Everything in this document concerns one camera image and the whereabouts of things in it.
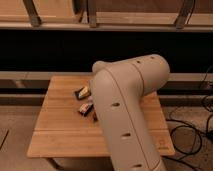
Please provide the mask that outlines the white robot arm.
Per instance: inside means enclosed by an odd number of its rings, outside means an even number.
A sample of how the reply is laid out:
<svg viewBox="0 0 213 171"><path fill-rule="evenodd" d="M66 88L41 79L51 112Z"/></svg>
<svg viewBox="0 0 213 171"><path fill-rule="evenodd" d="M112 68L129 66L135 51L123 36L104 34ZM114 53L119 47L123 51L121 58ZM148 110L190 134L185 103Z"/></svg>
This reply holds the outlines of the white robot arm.
<svg viewBox="0 0 213 171"><path fill-rule="evenodd" d="M115 171L166 171L140 100L165 85L170 68L156 54L117 62L97 61L90 89Z"/></svg>

